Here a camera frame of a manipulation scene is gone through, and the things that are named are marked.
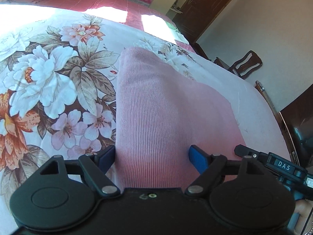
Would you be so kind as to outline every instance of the wooden chair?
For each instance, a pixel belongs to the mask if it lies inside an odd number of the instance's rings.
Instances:
[[[248,59],[248,61],[243,63],[248,58],[248,56],[250,54],[251,54],[251,57]],[[251,73],[253,73],[257,69],[259,69],[263,65],[262,60],[252,50],[250,50],[243,58],[241,58],[240,60],[235,62],[231,67],[229,67],[226,63],[224,63],[218,57],[216,57],[216,60],[214,61],[214,63],[216,63],[217,65],[221,66],[222,68],[230,71],[231,73],[237,75],[238,77],[242,78],[243,80],[245,80]],[[249,68],[252,68],[252,69],[250,69],[248,72],[246,72],[244,75],[242,75],[242,73],[247,71]]]

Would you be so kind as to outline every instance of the hand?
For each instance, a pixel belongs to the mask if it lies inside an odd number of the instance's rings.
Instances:
[[[306,200],[299,200],[295,202],[295,211],[294,213],[299,213],[299,219],[297,221],[297,224],[295,225],[294,233],[296,235],[300,235],[301,231],[303,230],[304,225],[306,224],[306,220],[309,217],[309,214],[312,210],[312,203],[311,201],[306,201]],[[312,222],[313,222],[313,215],[311,215],[308,224],[306,225],[306,228],[303,232],[303,235],[308,233],[311,228],[312,228]]]

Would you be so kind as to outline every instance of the wall shelf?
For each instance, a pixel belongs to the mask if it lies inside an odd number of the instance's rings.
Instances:
[[[177,12],[177,13],[179,13],[179,14],[182,14],[182,13],[183,13],[182,11],[179,11],[179,10],[176,10],[176,9],[173,9],[173,8],[170,8],[170,10],[171,10],[171,11],[175,11],[175,12]]]

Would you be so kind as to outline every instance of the wall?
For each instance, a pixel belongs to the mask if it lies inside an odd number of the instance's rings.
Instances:
[[[228,65],[255,51],[259,80],[282,110],[313,83],[313,0],[232,0],[197,43]]]

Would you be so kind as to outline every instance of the pink flower print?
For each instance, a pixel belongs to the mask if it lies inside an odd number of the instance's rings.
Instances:
[[[61,114],[57,122],[51,126],[57,132],[52,135],[51,143],[54,149],[59,150],[63,144],[71,148],[76,144],[75,135],[83,135],[87,128],[84,122],[78,122],[81,112],[72,110],[68,115]]]
[[[101,104],[96,103],[97,116],[89,113],[83,113],[83,122],[91,125],[85,131],[85,138],[89,140],[95,140],[100,134],[105,138],[110,138],[112,135],[111,125],[109,124],[113,120],[113,114],[110,110],[103,110]]]
[[[101,37],[105,36],[105,34],[99,32],[99,30],[99,26],[72,24],[72,26],[64,26],[59,34],[62,35],[61,41],[69,42],[72,46],[77,46],[79,41],[87,43],[87,40],[94,36],[102,41],[103,39]]]
[[[100,140],[93,141],[86,139],[84,136],[80,138],[79,146],[73,146],[67,150],[67,155],[70,159],[77,159],[81,155],[95,155],[101,150]]]

